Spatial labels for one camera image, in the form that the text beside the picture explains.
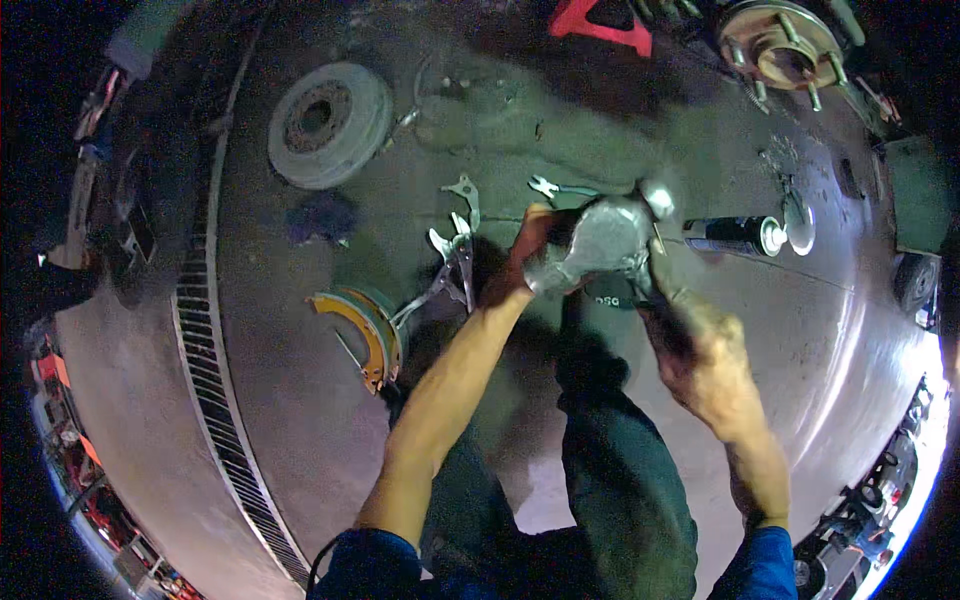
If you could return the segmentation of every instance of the blue sleeve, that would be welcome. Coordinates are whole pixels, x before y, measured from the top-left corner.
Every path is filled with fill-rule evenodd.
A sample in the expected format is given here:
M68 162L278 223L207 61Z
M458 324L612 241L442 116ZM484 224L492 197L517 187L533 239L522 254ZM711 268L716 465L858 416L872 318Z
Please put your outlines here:
M744 538L709 598L715 600L796 600L793 546L782 527L756 529Z
M346 531L309 600L413 597L420 571L417 551L400 536L380 529Z

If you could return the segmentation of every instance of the garage floor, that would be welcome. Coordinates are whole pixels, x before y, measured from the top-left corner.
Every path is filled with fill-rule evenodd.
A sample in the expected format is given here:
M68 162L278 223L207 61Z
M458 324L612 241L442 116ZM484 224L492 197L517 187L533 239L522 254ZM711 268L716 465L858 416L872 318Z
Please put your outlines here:
M218 234L227 352L253 452L303 553L312 558L352 523L387 433L382 401L366 392L331 323L303 300L335 283L373 285L397 305L418 295L437 263L426 230L449 236L448 213L467 212L438 189L461 173L476 183L487 218L477 234L481 263L495 262L525 206L541 200L526 186L534 173L610 192L656 177L673 193L678 222L779 218L778 172L796 176L817 221L808 256L784 248L770 259L704 258L677 241L677 223L661 232L688 283L744 322L756 382L793 469L791 535L799 540L886 444L924 368L916 360L924 335L890 298L889 202L876 190L866 133L842 98L826 90L824 110L813 113L805 97L773 92L768 116L678 47L658 41L654 57L642 59L598 40L546 38L529 16L414 4L350 18L285 11L261 38L236 106ZM362 215L349 249L292 248L284 211L308 193L271 170L265 142L276 101L310 70L351 60L384 78L403 114L423 56L431 62L420 119L341 188ZM471 85L462 97L441 96L443 77ZM866 200L838 183L843 158ZM557 299L534 302L475 417L516 522L531 533L573 523L548 357L560 307ZM444 299L422 309L405 377L440 351L463 312ZM742 537L722 447L660 384L639 319L612 309L591 314L602 330L619 332L608 343L630 363L626 392L680 469L699 525L705 597ZM298 597L209 457L168 300L129 312L104 288L61 313L58 325L91 440L170 561L212 600Z

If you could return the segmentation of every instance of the dark pants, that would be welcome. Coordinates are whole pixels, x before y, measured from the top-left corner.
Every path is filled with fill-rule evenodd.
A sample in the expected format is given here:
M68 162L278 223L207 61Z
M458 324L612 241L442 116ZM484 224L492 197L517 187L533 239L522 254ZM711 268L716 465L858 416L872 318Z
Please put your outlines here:
M512 597L690 598L697 529L677 467L657 427L620 391L626 363L581 350L558 362L577 526L519 533L471 426L434 480L424 565L438 578L471 570Z

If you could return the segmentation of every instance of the spray can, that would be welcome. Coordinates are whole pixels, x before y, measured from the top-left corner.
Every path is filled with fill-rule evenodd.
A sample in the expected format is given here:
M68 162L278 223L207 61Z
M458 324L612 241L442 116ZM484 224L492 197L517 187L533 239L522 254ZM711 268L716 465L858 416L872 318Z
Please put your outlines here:
M684 241L695 251L776 256L786 232L773 217L720 217L684 222Z

